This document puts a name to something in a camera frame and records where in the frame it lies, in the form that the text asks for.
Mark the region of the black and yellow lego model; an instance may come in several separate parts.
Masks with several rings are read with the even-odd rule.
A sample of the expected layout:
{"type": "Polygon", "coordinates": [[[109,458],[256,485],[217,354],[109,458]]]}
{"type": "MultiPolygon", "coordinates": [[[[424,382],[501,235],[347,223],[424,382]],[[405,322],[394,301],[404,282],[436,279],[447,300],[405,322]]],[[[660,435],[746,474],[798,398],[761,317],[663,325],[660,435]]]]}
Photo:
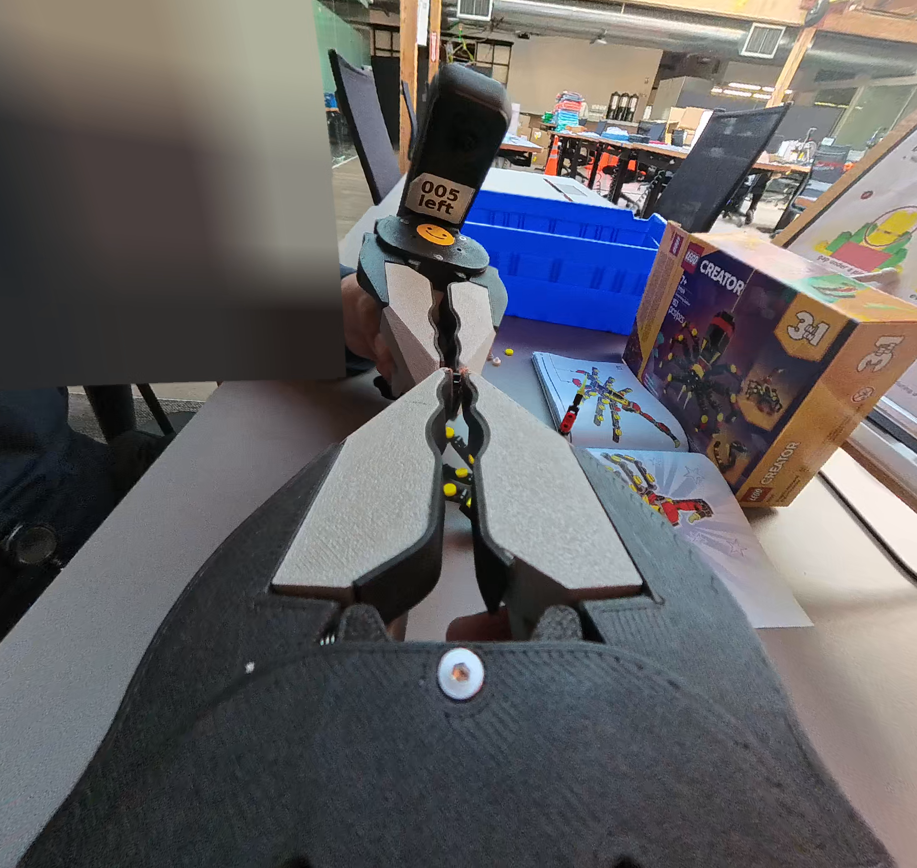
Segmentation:
{"type": "Polygon", "coordinates": [[[433,438],[441,454],[442,493],[469,520],[476,510],[476,454],[480,439],[470,411],[473,392],[467,367],[450,373],[444,405],[434,416],[433,438]]]}

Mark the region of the lego set box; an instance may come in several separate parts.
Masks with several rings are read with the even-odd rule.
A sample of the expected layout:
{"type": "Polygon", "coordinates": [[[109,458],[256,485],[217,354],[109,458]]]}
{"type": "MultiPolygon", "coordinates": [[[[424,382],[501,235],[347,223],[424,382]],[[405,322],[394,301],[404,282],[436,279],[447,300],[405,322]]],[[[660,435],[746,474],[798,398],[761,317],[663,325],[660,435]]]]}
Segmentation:
{"type": "Polygon", "coordinates": [[[915,362],[915,307],[743,232],[666,224],[623,358],[743,507],[787,507],[915,362]]]}

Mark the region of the spider instruction booklet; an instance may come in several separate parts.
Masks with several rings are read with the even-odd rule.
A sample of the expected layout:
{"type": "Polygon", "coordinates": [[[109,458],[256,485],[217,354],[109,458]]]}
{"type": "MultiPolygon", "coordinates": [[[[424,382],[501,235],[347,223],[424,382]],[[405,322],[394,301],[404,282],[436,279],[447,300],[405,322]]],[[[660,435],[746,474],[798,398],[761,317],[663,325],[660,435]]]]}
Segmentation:
{"type": "Polygon", "coordinates": [[[691,449],[682,425],[626,364],[541,351],[532,362],[555,429],[580,396],[567,436],[573,445],[627,453],[691,449]]]}

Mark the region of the red creature instruction booklet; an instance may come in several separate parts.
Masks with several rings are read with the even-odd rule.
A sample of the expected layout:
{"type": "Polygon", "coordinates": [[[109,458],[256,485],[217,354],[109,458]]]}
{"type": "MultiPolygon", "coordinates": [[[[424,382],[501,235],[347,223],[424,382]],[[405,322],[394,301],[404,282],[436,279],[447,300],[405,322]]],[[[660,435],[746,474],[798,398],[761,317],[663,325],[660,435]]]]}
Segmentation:
{"type": "Polygon", "coordinates": [[[589,452],[693,546],[729,588],[754,628],[812,626],[710,459],[675,451],[589,452]]]}

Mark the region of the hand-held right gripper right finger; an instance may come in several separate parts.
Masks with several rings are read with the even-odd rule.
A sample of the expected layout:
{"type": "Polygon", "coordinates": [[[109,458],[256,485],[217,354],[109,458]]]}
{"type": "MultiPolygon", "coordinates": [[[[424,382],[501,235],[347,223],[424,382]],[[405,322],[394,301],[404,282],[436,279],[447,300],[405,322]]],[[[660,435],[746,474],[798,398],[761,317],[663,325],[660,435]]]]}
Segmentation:
{"type": "Polygon", "coordinates": [[[465,373],[461,390],[487,609],[528,638],[548,608],[639,596],[644,580],[568,440],[481,375],[465,373]]]}

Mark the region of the person's left hand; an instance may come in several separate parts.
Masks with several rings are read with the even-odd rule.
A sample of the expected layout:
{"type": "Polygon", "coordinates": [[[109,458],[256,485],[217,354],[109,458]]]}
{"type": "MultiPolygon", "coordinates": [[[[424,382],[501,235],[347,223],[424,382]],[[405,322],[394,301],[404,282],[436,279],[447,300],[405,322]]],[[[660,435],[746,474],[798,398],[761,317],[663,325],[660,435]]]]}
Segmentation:
{"type": "Polygon", "coordinates": [[[373,365],[390,384],[395,358],[382,332],[382,311],[373,297],[361,288],[355,273],[341,278],[345,345],[349,353],[373,365]]]}

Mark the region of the long work table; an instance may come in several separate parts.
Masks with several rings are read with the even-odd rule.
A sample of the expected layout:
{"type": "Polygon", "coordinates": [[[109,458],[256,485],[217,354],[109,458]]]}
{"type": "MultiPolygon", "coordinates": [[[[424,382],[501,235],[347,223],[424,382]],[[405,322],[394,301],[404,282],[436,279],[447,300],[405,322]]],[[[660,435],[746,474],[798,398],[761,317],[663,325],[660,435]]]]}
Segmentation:
{"type": "MultiPolygon", "coordinates": [[[[560,131],[552,129],[549,132],[548,151],[556,150],[557,175],[567,175],[579,179],[579,171],[586,173],[587,186],[594,188],[598,175],[601,172],[602,157],[610,153],[617,159],[610,168],[611,187],[602,197],[607,198],[614,205],[622,195],[625,183],[645,172],[654,182],[657,174],[675,174],[681,163],[690,157],[692,149],[672,146],[667,143],[641,143],[630,139],[608,139],[594,132],[560,131]]],[[[745,178],[733,192],[731,200],[735,200],[744,189],[756,205],[773,177],[788,176],[795,178],[795,186],[806,182],[811,168],[801,163],[783,163],[780,161],[767,161],[759,158],[747,170],[745,178]]]]}

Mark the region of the wooden post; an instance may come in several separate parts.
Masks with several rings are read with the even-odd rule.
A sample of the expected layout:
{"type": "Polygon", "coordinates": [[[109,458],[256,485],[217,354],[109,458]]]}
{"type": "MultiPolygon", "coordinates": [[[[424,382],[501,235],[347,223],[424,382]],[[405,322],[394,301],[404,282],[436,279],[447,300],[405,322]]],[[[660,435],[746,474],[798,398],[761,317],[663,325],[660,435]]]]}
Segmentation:
{"type": "Polygon", "coordinates": [[[399,169],[406,174],[409,163],[411,122],[403,94],[407,82],[408,100],[416,107],[417,80],[417,12],[418,0],[400,0],[400,58],[399,58],[399,169]]]}

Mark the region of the blue plastic bin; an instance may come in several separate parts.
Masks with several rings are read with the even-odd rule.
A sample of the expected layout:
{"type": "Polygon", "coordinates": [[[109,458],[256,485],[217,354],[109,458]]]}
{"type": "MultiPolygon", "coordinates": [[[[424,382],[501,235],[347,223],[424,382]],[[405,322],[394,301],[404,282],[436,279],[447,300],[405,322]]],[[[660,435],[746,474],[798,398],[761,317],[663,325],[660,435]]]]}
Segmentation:
{"type": "Polygon", "coordinates": [[[527,320],[627,335],[666,221],[616,207],[484,190],[464,225],[527,320]]]}

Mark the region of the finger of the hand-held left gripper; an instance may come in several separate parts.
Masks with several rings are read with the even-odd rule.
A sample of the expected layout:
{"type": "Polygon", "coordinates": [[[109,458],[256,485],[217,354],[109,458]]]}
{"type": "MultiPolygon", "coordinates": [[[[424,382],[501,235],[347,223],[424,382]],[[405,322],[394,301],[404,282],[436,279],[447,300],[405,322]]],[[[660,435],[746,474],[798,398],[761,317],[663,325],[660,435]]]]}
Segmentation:
{"type": "Polygon", "coordinates": [[[483,372],[496,337],[487,287],[454,282],[446,292],[448,365],[458,372],[483,372]]]}
{"type": "Polygon", "coordinates": [[[395,262],[384,264],[384,278],[382,333],[395,362],[391,391],[397,399],[448,366],[437,327],[437,292],[430,279],[395,262]]]}

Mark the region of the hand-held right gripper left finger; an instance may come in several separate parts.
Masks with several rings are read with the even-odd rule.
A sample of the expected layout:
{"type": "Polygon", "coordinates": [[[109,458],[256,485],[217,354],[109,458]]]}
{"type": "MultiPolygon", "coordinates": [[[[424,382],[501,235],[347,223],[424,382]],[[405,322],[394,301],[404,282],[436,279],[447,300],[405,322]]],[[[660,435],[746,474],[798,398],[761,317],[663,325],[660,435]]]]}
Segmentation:
{"type": "Polygon", "coordinates": [[[450,372],[437,370],[342,442],[273,590],[370,605],[386,623],[432,592],[442,563],[449,398],[450,372]]]}

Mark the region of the silver air duct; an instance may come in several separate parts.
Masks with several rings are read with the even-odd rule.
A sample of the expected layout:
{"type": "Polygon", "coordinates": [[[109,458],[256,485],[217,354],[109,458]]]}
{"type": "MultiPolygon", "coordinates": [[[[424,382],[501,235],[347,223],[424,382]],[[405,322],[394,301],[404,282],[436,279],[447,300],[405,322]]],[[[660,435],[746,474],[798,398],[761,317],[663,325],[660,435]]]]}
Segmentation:
{"type": "Polygon", "coordinates": [[[492,0],[500,30],[544,36],[632,42],[670,51],[706,49],[771,59],[782,43],[793,44],[797,25],[749,21],[713,14],[663,10],[597,0],[492,0]]]}

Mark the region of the cardboard framed sign board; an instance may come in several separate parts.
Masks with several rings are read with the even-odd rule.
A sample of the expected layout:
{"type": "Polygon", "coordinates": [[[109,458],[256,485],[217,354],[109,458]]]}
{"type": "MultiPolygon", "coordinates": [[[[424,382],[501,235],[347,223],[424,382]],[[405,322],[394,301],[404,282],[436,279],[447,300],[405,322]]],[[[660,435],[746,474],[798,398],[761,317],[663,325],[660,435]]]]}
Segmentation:
{"type": "Polygon", "coordinates": [[[916,302],[916,113],[777,234],[829,272],[916,302]]]}

